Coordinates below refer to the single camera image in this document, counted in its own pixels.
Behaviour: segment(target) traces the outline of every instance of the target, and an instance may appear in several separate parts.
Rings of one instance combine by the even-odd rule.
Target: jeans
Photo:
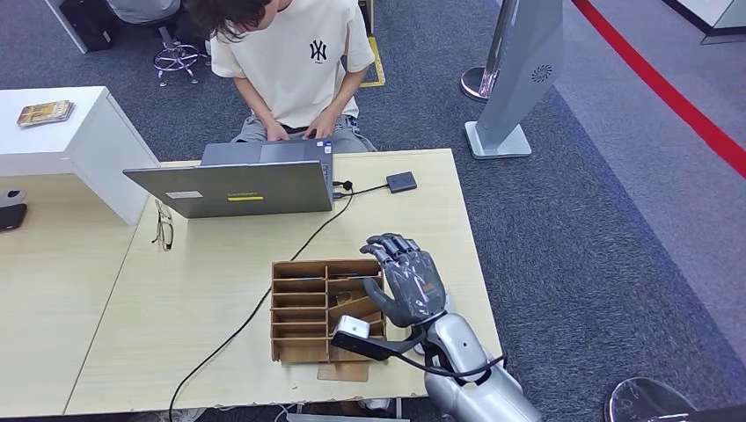
[[[302,139],[304,133],[290,134],[290,139]],[[252,113],[246,118],[241,133],[236,136],[232,142],[266,142],[267,130],[261,124],[259,118]],[[360,133],[357,127],[357,119],[342,114],[334,125],[334,135],[332,136],[333,148],[335,154],[344,154],[347,152],[373,152],[376,147]]]

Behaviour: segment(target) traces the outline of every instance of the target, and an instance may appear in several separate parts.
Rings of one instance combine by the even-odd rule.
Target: power cord
[[[426,367],[425,365],[422,365],[419,362],[415,362],[414,360],[411,360],[411,359],[407,358],[403,354],[395,354],[394,356],[396,356],[397,358],[403,360],[404,362],[412,365],[413,367],[421,369],[421,370],[423,370],[425,372],[428,372],[430,374],[440,375],[440,376],[448,376],[448,377],[451,377],[451,378],[463,378],[465,376],[476,375],[476,374],[479,374],[480,372],[485,372],[489,368],[497,365],[498,363],[500,363],[500,362],[502,362],[502,361],[504,361],[506,359],[505,355],[502,355],[501,357],[499,357],[497,359],[494,359],[494,360],[491,360],[488,363],[482,365],[481,367],[478,367],[476,369],[472,369],[471,371],[466,371],[466,372],[450,372],[450,371],[446,371],[445,369],[438,369],[438,368],[435,368],[435,367]]]
[[[336,193],[335,192],[334,193],[334,198],[335,199],[340,199],[340,198],[344,198],[346,196],[355,196],[355,195],[359,195],[361,193],[368,193],[368,192],[375,191],[377,189],[383,189],[385,187],[389,187],[389,184],[387,183],[385,185],[380,185],[380,186],[376,186],[376,187],[370,187],[368,189],[363,189],[360,192],[351,192],[351,193]]]
[[[352,188],[352,183],[349,183],[348,190],[350,191],[350,194],[349,194],[349,199],[347,200],[347,204],[345,204],[345,207],[342,208],[339,213],[337,213],[334,216],[332,216],[332,218],[330,218],[329,220],[326,220],[324,222],[324,224],[321,224],[321,227],[319,227],[315,232],[313,232],[313,234],[311,235],[311,237],[308,238],[308,240],[305,242],[305,244],[303,246],[301,246],[300,249],[298,249],[298,251],[296,252],[295,255],[293,255],[293,258],[290,259],[291,261],[295,261],[296,258],[298,258],[298,255],[300,255],[301,252],[304,251],[304,249],[306,248],[306,246],[308,246],[311,243],[311,241],[313,240],[313,238],[316,237],[316,235],[318,235],[318,233],[320,233],[321,230],[324,229],[324,227],[326,227],[327,225],[329,225],[330,222],[333,222],[334,220],[337,219],[337,217],[339,217],[345,211],[347,211],[347,209],[349,208],[350,204],[352,203],[352,198],[355,195],[355,191]],[[259,300],[259,303],[257,303],[256,308],[254,308],[254,310],[252,311],[251,315],[249,315],[248,319],[246,319],[244,321],[244,323],[241,324],[240,327],[238,327],[238,330],[234,331],[233,334],[231,334],[230,337],[228,337],[227,340],[225,340],[220,346],[218,346],[215,349],[214,352],[212,352],[207,358],[205,358],[205,360],[203,360],[202,362],[200,362],[200,364],[197,365],[197,367],[195,367],[194,369],[192,369],[192,372],[190,372],[186,377],[184,377],[183,380],[181,380],[181,382],[179,383],[179,385],[176,387],[176,391],[173,392],[173,396],[171,397],[171,402],[168,404],[168,421],[169,422],[173,422],[173,403],[176,401],[176,396],[179,395],[179,391],[181,391],[181,387],[184,386],[184,384],[189,380],[189,378],[192,377],[192,375],[196,374],[197,371],[199,371],[206,363],[208,363],[210,360],[212,360],[212,358],[214,358],[218,353],[220,353],[221,350],[223,350],[231,341],[233,341],[234,338],[236,338],[236,336],[238,334],[240,334],[240,332],[244,328],[246,328],[246,326],[254,319],[254,316],[257,314],[257,312],[259,312],[259,308],[261,308],[262,303],[264,303],[264,301],[267,299],[267,296],[269,296],[269,292],[271,292],[271,291],[272,291],[272,287],[268,288],[267,291],[264,292],[264,294],[261,296],[261,299]]]

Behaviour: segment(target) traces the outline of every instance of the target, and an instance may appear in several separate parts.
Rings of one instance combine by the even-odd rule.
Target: laptop
[[[123,173],[186,218],[332,210],[332,141],[211,143],[195,167]]]

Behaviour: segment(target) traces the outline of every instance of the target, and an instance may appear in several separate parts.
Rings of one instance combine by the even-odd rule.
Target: ny logo
[[[319,62],[322,58],[326,60],[326,44],[321,40],[314,40],[311,44],[311,59]]]

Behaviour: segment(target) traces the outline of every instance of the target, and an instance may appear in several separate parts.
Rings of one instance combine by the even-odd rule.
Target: red stripe
[[[746,178],[746,151],[730,136],[708,119],[681,92],[677,91],[645,58],[640,55],[606,18],[593,7],[589,0],[573,0],[578,10],[601,34],[606,42],[619,54],[658,97],[671,107],[712,149],[742,177]]]

